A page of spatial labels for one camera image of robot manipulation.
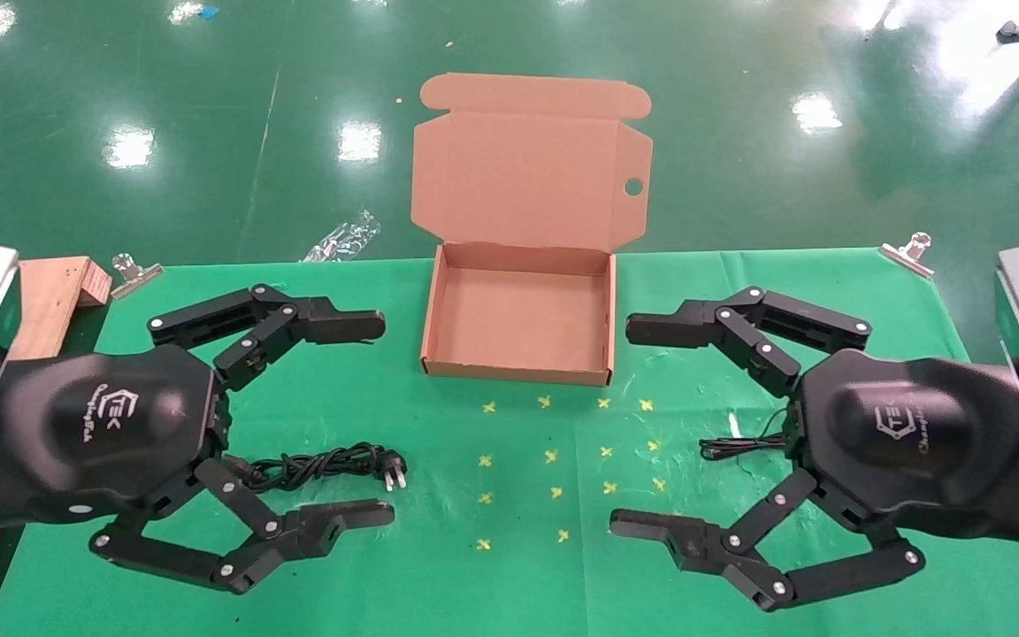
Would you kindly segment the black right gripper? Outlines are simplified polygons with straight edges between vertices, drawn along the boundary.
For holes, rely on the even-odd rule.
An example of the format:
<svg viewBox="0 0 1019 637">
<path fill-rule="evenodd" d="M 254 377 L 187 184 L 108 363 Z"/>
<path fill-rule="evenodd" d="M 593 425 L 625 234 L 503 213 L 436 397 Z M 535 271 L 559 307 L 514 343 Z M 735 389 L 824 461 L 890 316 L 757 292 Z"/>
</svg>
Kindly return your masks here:
<svg viewBox="0 0 1019 637">
<path fill-rule="evenodd" d="M 793 393 L 790 457 L 803 469 L 728 527 L 615 509 L 609 530 L 659 541 L 681 572 L 723 577 L 759 611 L 821 603 L 920 572 L 925 556 L 893 526 L 943 539 L 1019 541 L 1014 371 L 872 357 L 860 351 L 871 334 L 865 319 L 759 287 L 723 301 L 690 299 L 671 314 L 628 316 L 631 344 L 715 347 L 769 395 Z M 775 338 L 833 355 L 801 375 Z M 870 551 L 781 572 L 757 547 L 820 485 L 818 505 L 850 529 L 864 526 Z"/>
</svg>

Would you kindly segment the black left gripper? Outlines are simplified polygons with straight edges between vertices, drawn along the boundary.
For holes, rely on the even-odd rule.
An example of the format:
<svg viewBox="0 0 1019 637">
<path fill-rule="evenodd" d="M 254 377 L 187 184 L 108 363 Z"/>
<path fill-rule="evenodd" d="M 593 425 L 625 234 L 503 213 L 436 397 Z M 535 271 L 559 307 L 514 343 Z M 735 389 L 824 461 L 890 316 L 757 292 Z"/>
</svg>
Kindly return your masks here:
<svg viewBox="0 0 1019 637">
<path fill-rule="evenodd" d="M 223 388 L 242 390 L 300 342 L 371 343 L 385 331 L 381 311 L 340 311 L 327 295 L 257 285 L 151 318 L 161 347 L 9 363 L 0 380 L 0 527 L 118 515 L 90 552 L 232 594 L 287 562 L 328 556 L 344 532 L 392 524 L 394 508 L 364 499 L 275 515 L 230 464 L 206 460 L 229 443 Z M 215 372 L 184 350 L 231 335 L 239 338 L 214 358 Z M 203 489 L 250 529 L 237 549 L 219 556 L 144 536 L 152 518 Z"/>
</svg>

